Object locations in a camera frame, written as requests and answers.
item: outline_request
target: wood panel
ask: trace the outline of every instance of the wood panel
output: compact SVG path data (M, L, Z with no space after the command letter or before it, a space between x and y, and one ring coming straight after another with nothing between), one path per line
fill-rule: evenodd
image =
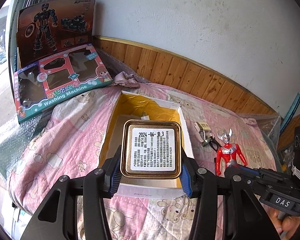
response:
M278 149L285 148L293 142L294 139L294 129L300 126L300 114L292 118L287 128L279 137Z
M276 113L239 84L180 55L124 40L96 39L94 44L151 82L179 89L236 113Z

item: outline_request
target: tin lid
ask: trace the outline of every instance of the tin lid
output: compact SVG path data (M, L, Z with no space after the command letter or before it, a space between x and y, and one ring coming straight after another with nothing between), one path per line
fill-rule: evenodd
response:
M181 173L181 126L173 121L128 120L121 173L133 179L176 179Z

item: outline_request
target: bedspread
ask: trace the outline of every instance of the bedspread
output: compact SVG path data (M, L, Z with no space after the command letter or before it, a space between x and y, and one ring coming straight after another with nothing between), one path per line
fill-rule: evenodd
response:
M214 172L216 153L210 146L202 147L196 139L196 121L207 122L214 135L231 128L231 140L240 145L249 167L275 170L271 151L255 122L171 87L141 83L139 88L112 86L78 95L55 107L47 127L30 142L9 175L10 195L18 206L34 213L61 175L85 176L98 166L107 122L122 90L181 104L200 167ZM195 199L185 196L158 200L115 195L111 200L105 199L113 239L187 239L195 205ZM77 212L78 235L85 239L82 197L78 198ZM222 237L222 216L220 198L216 239Z

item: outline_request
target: white label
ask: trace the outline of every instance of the white label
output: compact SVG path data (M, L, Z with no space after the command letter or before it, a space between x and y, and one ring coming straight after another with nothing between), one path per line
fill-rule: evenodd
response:
M175 170L173 129L133 128L131 143L131 170Z

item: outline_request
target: white cardboard box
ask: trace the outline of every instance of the white cardboard box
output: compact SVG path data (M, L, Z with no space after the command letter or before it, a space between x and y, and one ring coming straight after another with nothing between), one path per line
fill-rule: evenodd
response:
M130 119L177 121L182 129L182 146L193 158L186 120L179 104L122 91L111 113L99 157L101 167L113 157L122 143L123 125ZM172 199L184 195L179 179L128 179L122 176L117 195L140 198Z

